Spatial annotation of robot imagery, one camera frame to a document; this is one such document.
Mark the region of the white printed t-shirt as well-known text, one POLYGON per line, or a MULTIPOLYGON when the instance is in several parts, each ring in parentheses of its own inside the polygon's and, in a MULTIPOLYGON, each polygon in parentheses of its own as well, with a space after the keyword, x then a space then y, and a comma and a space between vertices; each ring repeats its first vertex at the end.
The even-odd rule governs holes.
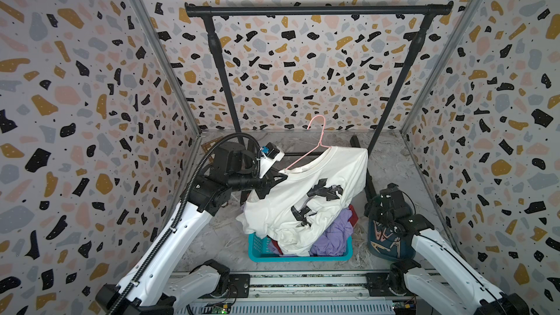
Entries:
POLYGON ((289 256, 307 257, 312 245, 365 188, 367 150, 331 147, 287 176, 265 198, 249 195, 236 217, 247 235, 269 237, 289 256))

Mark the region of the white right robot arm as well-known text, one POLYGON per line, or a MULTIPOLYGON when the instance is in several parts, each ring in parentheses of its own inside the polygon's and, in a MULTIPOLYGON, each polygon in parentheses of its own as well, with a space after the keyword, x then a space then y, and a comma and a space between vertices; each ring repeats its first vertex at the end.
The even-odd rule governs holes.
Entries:
POLYGON ((529 313, 519 295, 470 266, 396 184, 369 199, 365 215, 370 252, 391 262, 386 283, 394 295, 418 296, 439 314, 529 313))

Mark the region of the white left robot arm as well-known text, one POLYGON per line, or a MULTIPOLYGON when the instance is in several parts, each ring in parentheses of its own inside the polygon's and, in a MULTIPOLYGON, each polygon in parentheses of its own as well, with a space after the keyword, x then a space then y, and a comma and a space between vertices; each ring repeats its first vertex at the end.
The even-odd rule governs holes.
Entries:
POLYGON ((200 297, 237 295, 230 268, 208 260, 180 279, 174 269, 196 236, 233 192, 264 198, 287 177, 274 168, 284 153, 261 147, 249 134, 220 139, 202 157, 163 231, 141 260, 117 284, 105 284, 96 302, 107 314, 174 314, 200 297))

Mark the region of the dark teal clothespin bin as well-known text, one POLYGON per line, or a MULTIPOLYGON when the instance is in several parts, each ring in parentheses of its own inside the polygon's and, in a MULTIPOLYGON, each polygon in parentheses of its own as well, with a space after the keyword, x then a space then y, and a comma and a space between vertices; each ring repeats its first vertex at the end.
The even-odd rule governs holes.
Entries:
POLYGON ((398 262, 400 260, 414 259, 416 252, 411 243, 404 241, 389 227, 374 220, 373 204, 367 209, 368 212, 368 242, 369 252, 377 258, 398 262))

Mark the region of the red garment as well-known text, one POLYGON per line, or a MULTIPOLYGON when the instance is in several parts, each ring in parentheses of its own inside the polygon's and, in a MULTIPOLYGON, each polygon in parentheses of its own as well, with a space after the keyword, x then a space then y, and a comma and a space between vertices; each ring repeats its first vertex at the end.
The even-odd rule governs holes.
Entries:
POLYGON ((359 220, 358 214, 356 213, 352 204, 349 205, 348 210, 351 212, 349 223, 351 224, 352 227, 355 227, 359 220))

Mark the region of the purple garment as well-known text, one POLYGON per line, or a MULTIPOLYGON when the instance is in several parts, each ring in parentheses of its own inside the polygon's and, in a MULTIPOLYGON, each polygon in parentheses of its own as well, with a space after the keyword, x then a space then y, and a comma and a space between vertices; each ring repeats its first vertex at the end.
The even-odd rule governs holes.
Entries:
POLYGON ((354 228, 349 223, 351 212, 348 208, 341 211, 333 223, 312 245, 309 254, 312 257, 338 257, 346 251, 346 241, 353 234, 354 228))

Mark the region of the teal laundry basket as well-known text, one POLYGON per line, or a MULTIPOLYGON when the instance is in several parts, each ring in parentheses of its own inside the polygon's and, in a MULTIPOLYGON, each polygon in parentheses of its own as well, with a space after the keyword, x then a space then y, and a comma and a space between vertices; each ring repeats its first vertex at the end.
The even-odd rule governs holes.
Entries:
POLYGON ((277 255, 268 248, 271 241, 270 238, 266 237, 264 239, 258 238, 255 234, 249 235, 249 249, 248 255, 249 259, 253 262, 338 262, 350 260, 353 255, 352 247, 352 237, 347 239, 346 251, 344 254, 338 257, 284 257, 277 255))

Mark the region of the dark grey clothes rack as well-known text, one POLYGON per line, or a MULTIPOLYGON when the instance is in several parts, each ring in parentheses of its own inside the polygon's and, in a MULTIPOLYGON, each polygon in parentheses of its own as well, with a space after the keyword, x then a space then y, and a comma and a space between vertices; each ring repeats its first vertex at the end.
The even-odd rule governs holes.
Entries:
POLYGON ((241 132, 241 124, 236 111, 236 105, 233 100, 233 93, 230 89, 227 72, 225 69, 225 61, 223 58, 223 48, 220 38, 217 35, 214 17, 249 17, 249 16, 294 16, 294 15, 423 15, 424 18, 420 24, 420 28, 415 33, 405 57, 405 62, 399 73, 398 79, 393 87, 386 107, 378 122, 373 137, 367 147, 368 153, 371 154, 376 143, 383 131, 386 121, 388 120, 393 106, 399 96, 399 93, 405 83, 406 77, 411 71, 418 54, 424 46, 427 30, 432 25, 433 20, 437 16, 446 16, 453 10, 454 3, 448 4, 426 4, 426 5, 388 5, 388 6, 364 6, 364 7, 191 7, 185 5, 185 12, 190 18, 200 18, 204 22, 206 29, 209 50, 214 60, 214 65, 220 76, 220 82, 223 87, 223 93, 226 97, 227 107, 232 119, 234 130, 241 132))

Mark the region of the aluminium corner profile left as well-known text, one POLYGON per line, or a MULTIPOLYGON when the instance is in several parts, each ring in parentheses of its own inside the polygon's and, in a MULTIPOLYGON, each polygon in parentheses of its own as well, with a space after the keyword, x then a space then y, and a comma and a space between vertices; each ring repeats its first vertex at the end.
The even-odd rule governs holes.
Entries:
POLYGON ((163 46, 160 43, 160 39, 158 37, 156 29, 153 27, 151 23, 150 16, 148 15, 148 11, 144 5, 144 2, 142 0, 129 0, 129 1, 130 1, 131 8, 136 13, 138 22, 144 31, 147 41, 150 43, 150 46, 154 51, 154 55, 158 63, 160 64, 160 67, 163 69, 163 73, 165 74, 165 77, 171 86, 172 92, 176 97, 177 103, 182 109, 182 112, 185 116, 186 124, 197 137, 200 137, 201 129, 195 122, 195 118, 192 115, 185 94, 181 88, 181 85, 178 83, 176 74, 174 73, 171 67, 171 62, 169 61, 166 52, 164 51, 163 46))

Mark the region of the aluminium corner profile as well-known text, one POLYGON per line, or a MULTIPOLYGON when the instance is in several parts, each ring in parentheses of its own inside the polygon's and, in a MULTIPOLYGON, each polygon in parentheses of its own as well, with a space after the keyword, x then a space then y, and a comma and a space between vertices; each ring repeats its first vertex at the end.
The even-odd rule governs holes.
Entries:
POLYGON ((147 41, 150 43, 150 46, 154 51, 154 55, 158 63, 160 64, 160 67, 163 69, 163 73, 165 74, 165 77, 171 86, 172 92, 176 97, 177 103, 182 109, 182 112, 185 116, 186 124, 197 137, 200 137, 201 129, 195 122, 195 118, 192 115, 185 94, 181 88, 181 85, 178 83, 176 74, 174 73, 171 67, 171 62, 169 61, 166 52, 164 51, 163 46, 160 43, 160 39, 158 37, 156 29, 153 27, 151 23, 150 16, 148 15, 148 11, 144 5, 144 2, 142 0, 129 0, 129 1, 130 1, 131 8, 136 13, 138 22, 144 31, 147 41))
POLYGON ((416 99, 411 112, 409 113, 408 117, 406 118, 400 130, 400 134, 402 136, 405 136, 408 133, 408 131, 411 130, 416 117, 421 112, 421 108, 424 102, 426 102, 426 100, 429 99, 430 97, 430 91, 437 83, 439 76, 441 75, 442 71, 446 67, 447 62, 451 58, 456 47, 459 45, 460 42, 462 42, 463 34, 469 28, 470 22, 472 21, 475 13, 477 13, 478 8, 480 7, 483 1, 484 0, 470 0, 467 3, 465 11, 463 12, 461 18, 458 20, 458 23, 454 28, 452 34, 450 35, 448 42, 443 48, 440 57, 436 60, 434 68, 430 72, 430 76, 428 77, 426 83, 424 84, 423 89, 419 93, 419 96, 416 99))

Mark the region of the aluminium corner profile right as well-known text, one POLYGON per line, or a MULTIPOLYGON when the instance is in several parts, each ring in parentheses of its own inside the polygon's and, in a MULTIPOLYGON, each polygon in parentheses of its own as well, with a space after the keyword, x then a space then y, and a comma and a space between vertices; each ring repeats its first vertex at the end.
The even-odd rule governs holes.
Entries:
POLYGON ((426 83, 424 84, 423 89, 419 93, 419 96, 416 99, 411 112, 409 113, 408 117, 406 118, 400 130, 400 134, 402 136, 405 136, 408 133, 408 131, 411 130, 416 117, 421 112, 421 108, 424 102, 426 102, 426 100, 429 99, 430 97, 430 91, 437 83, 439 76, 441 75, 442 71, 446 67, 447 62, 451 58, 456 47, 459 45, 460 42, 462 42, 463 34, 469 28, 470 22, 472 21, 475 13, 477 13, 478 8, 480 7, 483 1, 484 0, 470 0, 467 3, 465 11, 463 12, 461 18, 458 20, 458 23, 454 28, 452 34, 450 35, 448 42, 443 48, 440 57, 436 60, 434 68, 430 72, 430 76, 428 77, 426 83))

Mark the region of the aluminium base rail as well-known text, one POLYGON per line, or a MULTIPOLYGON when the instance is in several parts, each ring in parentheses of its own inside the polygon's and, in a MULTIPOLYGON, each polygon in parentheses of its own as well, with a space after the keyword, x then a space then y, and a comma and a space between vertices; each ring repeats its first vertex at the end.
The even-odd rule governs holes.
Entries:
POLYGON ((235 271, 222 297, 204 295, 175 314, 436 314, 418 295, 396 295, 388 271, 235 271))

